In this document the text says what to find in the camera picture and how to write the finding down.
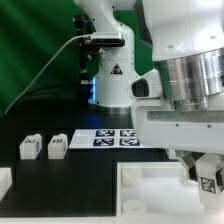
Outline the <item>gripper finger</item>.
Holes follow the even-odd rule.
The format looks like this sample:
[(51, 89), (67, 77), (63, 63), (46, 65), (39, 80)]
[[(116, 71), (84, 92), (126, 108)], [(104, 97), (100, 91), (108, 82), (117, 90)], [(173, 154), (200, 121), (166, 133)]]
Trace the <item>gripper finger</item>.
[(220, 192), (224, 190), (224, 168), (219, 169), (216, 172), (217, 186), (220, 188)]

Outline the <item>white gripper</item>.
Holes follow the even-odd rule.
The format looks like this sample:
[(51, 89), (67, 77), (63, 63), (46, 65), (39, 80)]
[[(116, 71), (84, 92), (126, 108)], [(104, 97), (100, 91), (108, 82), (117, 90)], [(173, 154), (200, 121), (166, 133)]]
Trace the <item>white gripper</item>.
[(208, 105), (178, 112), (164, 100), (138, 99), (131, 108), (137, 138), (146, 147), (175, 149), (187, 178), (198, 181), (195, 164), (203, 153), (224, 155), (224, 97), (210, 97)]

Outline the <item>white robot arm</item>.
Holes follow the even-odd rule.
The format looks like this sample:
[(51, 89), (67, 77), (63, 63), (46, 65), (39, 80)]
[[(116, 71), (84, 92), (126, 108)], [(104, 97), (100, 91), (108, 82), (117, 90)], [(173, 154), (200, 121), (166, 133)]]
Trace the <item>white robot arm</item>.
[(94, 25), (92, 103), (128, 108), (140, 142), (224, 191), (224, 0), (74, 0)]

